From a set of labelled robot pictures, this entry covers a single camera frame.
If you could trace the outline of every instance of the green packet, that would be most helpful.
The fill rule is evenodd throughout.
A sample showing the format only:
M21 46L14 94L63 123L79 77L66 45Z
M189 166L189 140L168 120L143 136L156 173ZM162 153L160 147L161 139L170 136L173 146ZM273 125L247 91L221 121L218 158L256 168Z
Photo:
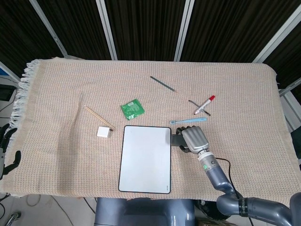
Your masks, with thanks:
M126 105L120 106L124 116L127 118L127 120L131 120L133 118L138 117L139 115L144 113L144 109L141 106L141 103L135 99L131 102L127 103Z

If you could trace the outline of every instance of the white cube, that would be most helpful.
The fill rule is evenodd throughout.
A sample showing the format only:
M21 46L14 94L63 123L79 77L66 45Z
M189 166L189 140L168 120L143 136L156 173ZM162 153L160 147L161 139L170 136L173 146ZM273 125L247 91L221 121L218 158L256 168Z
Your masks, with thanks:
M108 137L110 134L110 127L100 126L98 127L97 136L98 137Z

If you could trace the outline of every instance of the black curtain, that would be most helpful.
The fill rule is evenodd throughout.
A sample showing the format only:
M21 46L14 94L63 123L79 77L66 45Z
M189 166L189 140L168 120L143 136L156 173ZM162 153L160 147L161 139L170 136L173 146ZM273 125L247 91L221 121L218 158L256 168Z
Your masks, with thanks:
M174 60L185 0L105 3L118 60Z
M111 60L95 0L38 0L69 55Z
M196 0L181 61L252 62L300 0Z
M28 1L0 1L0 61L21 77L26 63L62 53Z
M279 88L284 89L301 77L301 23L299 23L264 61L277 73ZM292 90L301 103L301 85Z

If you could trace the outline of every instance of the whiteboard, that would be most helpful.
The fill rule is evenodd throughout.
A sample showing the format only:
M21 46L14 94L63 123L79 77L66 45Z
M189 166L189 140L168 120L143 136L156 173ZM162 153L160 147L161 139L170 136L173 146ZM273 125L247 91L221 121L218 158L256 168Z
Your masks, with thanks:
M170 193L170 137L166 127L125 126L120 191Z

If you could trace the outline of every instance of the beige towel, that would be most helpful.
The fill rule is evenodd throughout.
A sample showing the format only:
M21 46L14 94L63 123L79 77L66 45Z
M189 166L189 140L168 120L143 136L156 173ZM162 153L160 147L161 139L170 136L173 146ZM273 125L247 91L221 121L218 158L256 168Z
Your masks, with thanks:
M12 119L18 127L7 152L18 168L4 176L1 191L153 199L215 200L197 156L172 147L171 193L118 191L125 125L168 126L193 118L195 106L216 95L197 122L216 157L231 161L231 176L244 197L284 204L301 191L301 174L281 108L275 72L264 64L126 62L50 59L28 64L21 99ZM177 90L172 92L154 76ZM120 105L137 98L145 113L128 121ZM104 125L87 105L116 127L110 138L97 137ZM228 174L226 162L219 161Z

